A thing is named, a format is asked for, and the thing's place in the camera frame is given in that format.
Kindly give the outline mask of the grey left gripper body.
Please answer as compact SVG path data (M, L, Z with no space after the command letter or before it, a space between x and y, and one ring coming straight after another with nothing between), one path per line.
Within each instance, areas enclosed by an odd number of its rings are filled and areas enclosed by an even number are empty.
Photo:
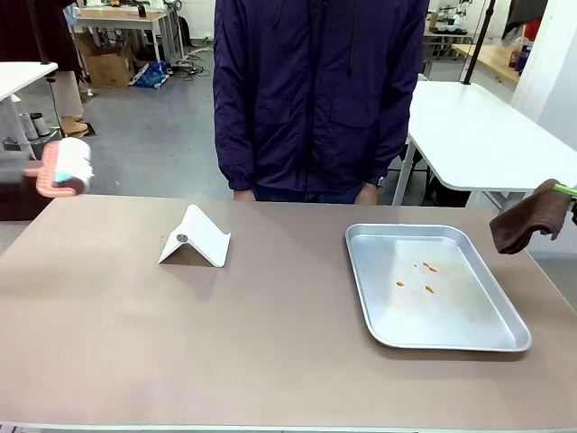
M27 162L24 152L2 152L0 156L0 184L19 185Z

